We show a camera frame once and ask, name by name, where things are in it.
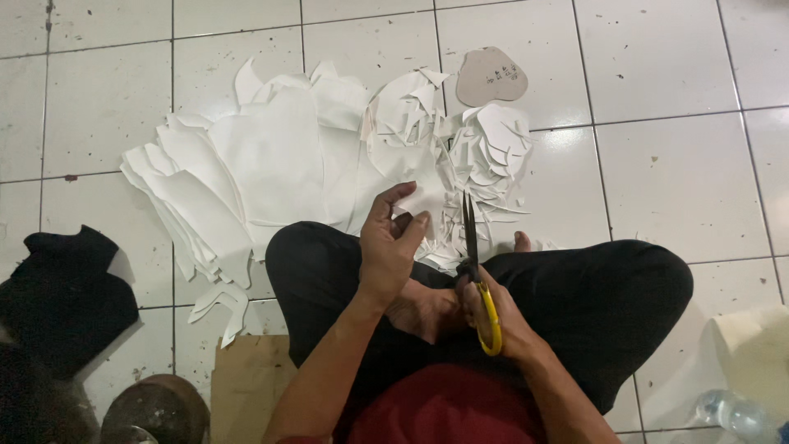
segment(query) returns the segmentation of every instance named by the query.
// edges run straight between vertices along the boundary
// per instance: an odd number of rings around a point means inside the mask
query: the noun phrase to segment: bare foot
[[[532,241],[523,231],[515,232],[515,253],[531,253]]]
[[[408,279],[406,286],[387,308],[389,322],[430,344],[466,327],[463,312],[451,288],[434,290]]]

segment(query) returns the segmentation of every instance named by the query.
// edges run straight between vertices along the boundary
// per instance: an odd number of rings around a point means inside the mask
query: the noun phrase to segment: scissors
[[[499,314],[496,313],[493,298],[491,297],[488,285],[480,277],[479,258],[477,257],[477,226],[474,222],[474,207],[471,205],[471,197],[469,196],[469,204],[466,205],[466,192],[463,192],[463,227],[466,230],[466,253],[468,258],[458,265],[458,279],[463,276],[468,276],[469,279],[477,286],[477,291],[482,298],[485,305],[485,310],[488,312],[488,319],[491,324],[491,334],[493,336],[491,345],[485,342],[482,333],[477,329],[477,337],[480,339],[482,349],[488,356],[496,356],[501,352],[501,325],[499,324]]]

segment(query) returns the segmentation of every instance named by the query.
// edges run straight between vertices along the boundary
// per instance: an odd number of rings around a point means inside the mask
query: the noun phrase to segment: plastic bottle
[[[753,444],[789,444],[789,422],[780,427],[765,409],[730,390],[710,390],[696,403],[696,417]]]

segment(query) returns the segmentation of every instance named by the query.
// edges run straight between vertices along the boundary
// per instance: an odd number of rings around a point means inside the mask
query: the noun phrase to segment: red shirt
[[[312,444],[288,438],[282,444]],[[397,382],[353,422],[348,444],[546,442],[534,401],[470,369],[437,364]]]

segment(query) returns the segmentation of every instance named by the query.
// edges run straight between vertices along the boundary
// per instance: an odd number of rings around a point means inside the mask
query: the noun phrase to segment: hand
[[[359,291],[385,310],[406,286],[413,268],[413,255],[424,239],[430,213],[412,218],[408,213],[392,220],[392,207],[413,193],[416,182],[399,183],[376,196],[361,228]]]
[[[534,333],[534,330],[523,318],[518,306],[515,305],[510,292],[499,285],[482,265],[479,265],[479,272],[482,280],[488,285],[496,313],[499,314],[502,354],[508,358],[522,361],[535,354],[549,351],[548,343]],[[470,282],[468,277],[463,277],[458,282],[455,292],[461,300],[463,313],[469,326],[477,328],[483,338],[492,337],[488,312],[485,310],[477,286]]]

